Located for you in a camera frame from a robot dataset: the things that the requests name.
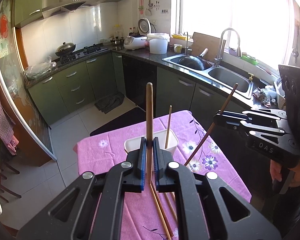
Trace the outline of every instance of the person's hand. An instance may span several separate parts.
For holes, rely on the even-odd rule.
[[[271,160],[270,162],[270,174],[272,180],[277,179],[278,181],[282,180],[281,176],[281,165],[279,163],[276,163],[275,161]],[[293,168],[289,169],[291,171],[294,171],[296,174],[294,175],[289,187],[299,187],[300,186],[300,162],[299,164]]]

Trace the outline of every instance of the cabinet handle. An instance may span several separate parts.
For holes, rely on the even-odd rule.
[[[32,13],[29,13],[29,16],[31,15],[31,14],[34,14],[34,13],[36,13],[36,12],[40,12],[41,10],[40,9],[38,9],[38,10],[35,10],[34,12],[32,12]]]
[[[74,76],[76,73],[77,73],[77,72],[75,71],[75,72],[73,72],[72,74],[67,75],[66,77],[72,77],[72,76]]]
[[[212,96],[212,94],[210,94],[210,93],[208,93],[208,92],[206,92],[206,91],[204,91],[204,90],[202,90],[200,88],[199,88],[199,91],[200,91],[200,93],[206,95],[207,97],[211,97]]]
[[[81,104],[84,101],[84,99],[82,99],[80,102],[76,102],[76,104]]]
[[[89,60],[89,61],[87,61],[87,63],[91,63],[91,62],[94,62],[94,61],[96,61],[97,59],[96,58],[94,58],[93,60]]]
[[[44,84],[44,83],[47,83],[47,82],[50,81],[51,79],[53,79],[53,77],[49,77],[47,80],[43,81],[43,84]]]
[[[71,89],[71,91],[74,92],[74,91],[78,90],[80,87],[81,87],[81,86],[78,86],[78,87],[75,88],[75,89]]]
[[[184,81],[182,81],[180,79],[179,79],[179,83],[181,83],[181,84],[183,84],[183,85],[185,85],[187,87],[193,87],[193,84],[186,83],[186,82],[184,82]]]

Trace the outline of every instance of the bottle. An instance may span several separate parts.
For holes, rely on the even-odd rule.
[[[114,37],[114,38],[115,38],[115,37],[119,37],[119,38],[122,37],[122,30],[121,30],[119,24],[116,24],[116,25],[114,26],[113,37]]]

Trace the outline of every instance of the floral tablecloth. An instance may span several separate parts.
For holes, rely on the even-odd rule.
[[[155,118],[154,132],[167,128],[168,116]],[[179,140],[173,159],[185,163],[205,134],[202,126],[189,111],[180,111],[171,115],[170,129]],[[93,171],[95,174],[108,171],[112,166],[125,161],[124,142],[127,139],[146,133],[146,123],[138,123],[121,129],[85,138],[78,142],[74,151],[78,154],[79,174]],[[246,201],[251,194],[221,149],[209,136],[196,153],[188,168],[198,174],[214,171]],[[178,239],[178,226],[162,194],[159,194],[170,226],[174,231],[173,239]],[[150,188],[145,186],[142,193],[126,193],[121,227],[122,240],[162,240],[167,239]]]

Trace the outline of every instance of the stainless steel sink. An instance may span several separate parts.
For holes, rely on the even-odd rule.
[[[243,76],[240,76],[239,74],[237,74],[229,69],[226,69],[220,65],[218,67],[216,67],[210,61],[208,61],[208,62],[210,64],[212,64],[212,67],[210,67],[206,70],[195,70],[195,69],[189,68],[187,66],[180,65],[178,62],[182,57],[185,57],[185,55],[184,54],[176,55],[176,56],[172,56],[172,57],[163,58],[162,60],[165,62],[171,63],[173,65],[196,72],[196,73],[200,74],[201,76],[211,79],[212,81],[219,83],[220,85],[227,87],[231,90],[232,90],[234,84],[238,83],[238,88],[235,92],[247,99],[251,98],[253,82],[249,82],[249,80],[244,78]]]

